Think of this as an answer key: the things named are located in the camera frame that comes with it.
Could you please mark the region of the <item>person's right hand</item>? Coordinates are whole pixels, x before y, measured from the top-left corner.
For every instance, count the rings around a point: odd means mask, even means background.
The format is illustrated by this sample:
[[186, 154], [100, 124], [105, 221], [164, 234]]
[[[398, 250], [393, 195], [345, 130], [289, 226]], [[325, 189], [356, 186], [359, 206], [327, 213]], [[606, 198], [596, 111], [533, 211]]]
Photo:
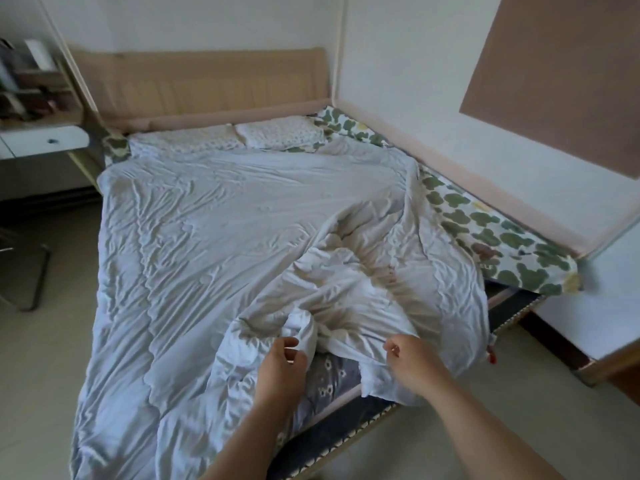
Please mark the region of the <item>person's right hand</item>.
[[388, 338], [384, 345], [400, 347], [401, 364], [387, 366], [395, 379], [413, 393], [430, 400], [455, 386], [438, 355], [418, 337], [396, 334]]

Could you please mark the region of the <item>white duvet cover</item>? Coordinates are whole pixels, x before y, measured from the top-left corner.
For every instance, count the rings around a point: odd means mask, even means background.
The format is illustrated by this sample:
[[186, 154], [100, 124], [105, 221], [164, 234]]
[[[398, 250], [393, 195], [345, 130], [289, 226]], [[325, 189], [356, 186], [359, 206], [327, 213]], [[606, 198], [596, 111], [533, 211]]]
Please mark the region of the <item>white duvet cover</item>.
[[309, 356], [358, 364], [362, 396], [421, 402], [393, 379], [383, 345], [398, 333], [435, 348], [455, 376], [490, 342], [482, 274], [430, 206], [416, 160], [383, 160], [390, 174], [371, 197], [324, 223], [309, 248], [232, 320], [206, 392], [249, 403], [257, 369], [277, 336], [292, 333]]

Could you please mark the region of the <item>person's right forearm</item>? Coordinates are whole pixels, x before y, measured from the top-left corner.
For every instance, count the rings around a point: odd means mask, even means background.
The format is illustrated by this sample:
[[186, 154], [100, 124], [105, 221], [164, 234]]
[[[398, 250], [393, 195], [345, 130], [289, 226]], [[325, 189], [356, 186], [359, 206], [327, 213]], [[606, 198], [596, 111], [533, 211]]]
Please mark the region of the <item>person's right forearm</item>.
[[452, 377], [429, 376], [423, 389], [472, 480], [566, 480]]

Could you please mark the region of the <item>grey floral bedsheet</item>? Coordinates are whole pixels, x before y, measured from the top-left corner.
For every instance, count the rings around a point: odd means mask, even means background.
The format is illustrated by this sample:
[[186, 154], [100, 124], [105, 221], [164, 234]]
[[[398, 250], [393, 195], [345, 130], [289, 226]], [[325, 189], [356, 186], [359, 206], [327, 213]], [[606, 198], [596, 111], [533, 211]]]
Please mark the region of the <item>grey floral bedsheet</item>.
[[284, 435], [289, 441], [362, 394], [358, 362], [316, 354], [307, 370], [305, 392]]

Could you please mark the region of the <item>dark mattress with woven edge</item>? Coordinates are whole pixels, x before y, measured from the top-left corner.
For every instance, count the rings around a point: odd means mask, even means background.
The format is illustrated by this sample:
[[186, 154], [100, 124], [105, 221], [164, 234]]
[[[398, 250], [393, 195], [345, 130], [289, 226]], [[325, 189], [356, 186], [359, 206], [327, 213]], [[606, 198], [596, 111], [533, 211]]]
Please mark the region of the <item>dark mattress with woven edge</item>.
[[[494, 336], [546, 300], [535, 292], [491, 282], [485, 284], [488, 285], [488, 320]], [[272, 460], [266, 480], [302, 480], [304, 475], [314, 473], [331, 455], [354, 444], [400, 407], [372, 396], [348, 401], [284, 444]]]

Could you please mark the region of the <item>green leaf print bedsheet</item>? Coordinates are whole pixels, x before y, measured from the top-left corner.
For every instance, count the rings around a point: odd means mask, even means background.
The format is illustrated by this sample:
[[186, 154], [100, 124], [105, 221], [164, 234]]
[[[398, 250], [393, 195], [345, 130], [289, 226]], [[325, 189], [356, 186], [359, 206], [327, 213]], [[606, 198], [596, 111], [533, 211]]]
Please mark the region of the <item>green leaf print bedsheet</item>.
[[[327, 143], [279, 152], [318, 153], [336, 139], [358, 142], [359, 150], [379, 148], [386, 152], [401, 152], [382, 135], [331, 105], [308, 117], [324, 129]], [[135, 158], [180, 155], [132, 154], [127, 137], [156, 131], [164, 130], [132, 133], [107, 128], [100, 142], [106, 166]], [[560, 296], [581, 290], [578, 264], [569, 252], [492, 209], [424, 163], [418, 162], [417, 167], [422, 193], [437, 213], [439, 224], [475, 260], [485, 279], [544, 296]]]

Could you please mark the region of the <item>pale blue quilt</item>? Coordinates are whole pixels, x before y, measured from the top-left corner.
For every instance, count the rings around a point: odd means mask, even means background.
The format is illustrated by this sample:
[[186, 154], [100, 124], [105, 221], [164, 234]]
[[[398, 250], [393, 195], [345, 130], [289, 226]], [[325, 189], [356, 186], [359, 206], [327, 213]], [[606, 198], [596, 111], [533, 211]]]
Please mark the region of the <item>pale blue quilt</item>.
[[195, 480], [251, 408], [206, 392], [232, 320], [382, 190], [379, 148], [137, 158], [100, 177], [99, 287], [72, 480]]

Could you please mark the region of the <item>brown wooden plinth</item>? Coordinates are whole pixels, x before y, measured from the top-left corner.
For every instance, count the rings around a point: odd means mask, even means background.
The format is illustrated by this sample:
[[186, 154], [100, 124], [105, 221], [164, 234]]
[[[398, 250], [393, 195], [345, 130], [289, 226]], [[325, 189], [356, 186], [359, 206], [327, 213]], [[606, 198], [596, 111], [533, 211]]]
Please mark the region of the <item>brown wooden plinth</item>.
[[524, 315], [519, 325], [584, 385], [611, 383], [640, 405], [640, 338], [596, 360], [581, 352], [535, 313]]

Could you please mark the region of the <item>white patterned pillow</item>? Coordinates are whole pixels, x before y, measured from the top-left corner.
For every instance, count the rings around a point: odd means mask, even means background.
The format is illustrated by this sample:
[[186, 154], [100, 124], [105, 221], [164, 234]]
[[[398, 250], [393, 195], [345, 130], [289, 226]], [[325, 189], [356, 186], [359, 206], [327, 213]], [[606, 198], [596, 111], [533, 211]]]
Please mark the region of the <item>white patterned pillow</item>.
[[232, 125], [137, 133], [127, 137], [135, 156], [230, 151], [246, 147]]
[[326, 144], [324, 129], [308, 116], [288, 116], [266, 121], [234, 125], [247, 147], [257, 150], [284, 151], [293, 147]]

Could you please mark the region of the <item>white vertical pipe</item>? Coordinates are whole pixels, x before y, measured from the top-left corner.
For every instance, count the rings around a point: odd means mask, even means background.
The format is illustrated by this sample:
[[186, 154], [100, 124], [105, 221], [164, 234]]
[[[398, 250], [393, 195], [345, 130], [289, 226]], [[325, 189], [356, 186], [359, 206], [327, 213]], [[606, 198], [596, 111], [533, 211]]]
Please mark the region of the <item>white vertical pipe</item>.
[[332, 87], [331, 87], [331, 101], [332, 105], [337, 105], [337, 99], [339, 95], [340, 84], [340, 71], [342, 65], [342, 58], [344, 53], [346, 24], [348, 17], [348, 4], [349, 0], [339, 0], [337, 10], [337, 24], [335, 27], [335, 40], [333, 51], [333, 68], [332, 68]]

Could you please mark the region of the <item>white desk with drawer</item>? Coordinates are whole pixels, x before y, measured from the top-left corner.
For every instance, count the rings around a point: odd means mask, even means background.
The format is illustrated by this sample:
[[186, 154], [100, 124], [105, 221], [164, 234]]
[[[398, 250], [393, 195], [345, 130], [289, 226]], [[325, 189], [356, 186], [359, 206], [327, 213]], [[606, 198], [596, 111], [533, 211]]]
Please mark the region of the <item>white desk with drawer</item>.
[[0, 161], [34, 155], [69, 152], [90, 145], [89, 134], [81, 127], [23, 128], [0, 130]]

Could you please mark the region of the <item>white slanted pole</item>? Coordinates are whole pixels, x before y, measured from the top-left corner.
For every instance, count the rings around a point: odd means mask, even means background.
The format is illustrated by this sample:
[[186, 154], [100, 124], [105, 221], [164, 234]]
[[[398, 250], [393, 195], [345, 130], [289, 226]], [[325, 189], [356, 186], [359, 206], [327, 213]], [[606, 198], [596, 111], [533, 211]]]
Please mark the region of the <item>white slanted pole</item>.
[[47, 6], [46, 6], [46, 3], [44, 3], [44, 0], [36, 0], [36, 3], [44, 19], [45, 24], [47, 25], [48, 29], [51, 31], [55, 39], [55, 42], [63, 55], [65, 63], [68, 67], [68, 71], [70, 72], [73, 78], [73, 81], [75, 83], [79, 96], [81, 97], [82, 103], [84, 103], [86, 111], [88, 112], [89, 115], [91, 115], [93, 120], [103, 125], [104, 120], [100, 115], [100, 112], [93, 99], [93, 96], [86, 84], [84, 77], [82, 76], [82, 73], [76, 63], [76, 60], [74, 58], [74, 55], [68, 43], [66, 42], [66, 40], [62, 35], [62, 32], [60, 31], [57, 24], [55, 23], [52, 15], [47, 10]]

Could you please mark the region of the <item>pink padded bed rail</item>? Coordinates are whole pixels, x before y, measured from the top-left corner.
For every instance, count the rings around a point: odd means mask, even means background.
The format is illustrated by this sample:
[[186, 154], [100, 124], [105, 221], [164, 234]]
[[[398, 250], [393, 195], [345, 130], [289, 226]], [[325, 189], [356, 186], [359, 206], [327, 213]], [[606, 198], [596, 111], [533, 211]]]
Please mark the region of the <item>pink padded bed rail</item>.
[[379, 133], [389, 143], [425, 163], [436, 173], [469, 191], [484, 203], [519, 222], [522, 226], [571, 251], [578, 258], [594, 260], [621, 241], [628, 240], [632, 233], [639, 234], [637, 246], [640, 248], [640, 202], [629, 211], [622, 222], [604, 231], [594, 241], [588, 242], [580, 234], [503, 190], [491, 180], [456, 163], [382, 117], [336, 96], [331, 96], [330, 100], [332, 106]]

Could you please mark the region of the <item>metal frame chair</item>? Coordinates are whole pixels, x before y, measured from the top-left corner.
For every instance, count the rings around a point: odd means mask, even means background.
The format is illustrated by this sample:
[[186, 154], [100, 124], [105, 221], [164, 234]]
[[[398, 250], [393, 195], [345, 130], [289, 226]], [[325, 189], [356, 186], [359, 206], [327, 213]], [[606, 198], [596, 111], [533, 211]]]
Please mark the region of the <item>metal frame chair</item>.
[[50, 260], [46, 244], [0, 226], [0, 306], [16, 312], [35, 311]]

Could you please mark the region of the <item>brown wall board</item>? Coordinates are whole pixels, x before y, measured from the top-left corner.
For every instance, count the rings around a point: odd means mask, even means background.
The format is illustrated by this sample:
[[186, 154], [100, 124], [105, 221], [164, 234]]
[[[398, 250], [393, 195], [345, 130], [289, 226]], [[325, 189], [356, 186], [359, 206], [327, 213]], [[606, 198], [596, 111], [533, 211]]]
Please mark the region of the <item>brown wall board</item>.
[[640, 0], [501, 0], [460, 113], [640, 179]]

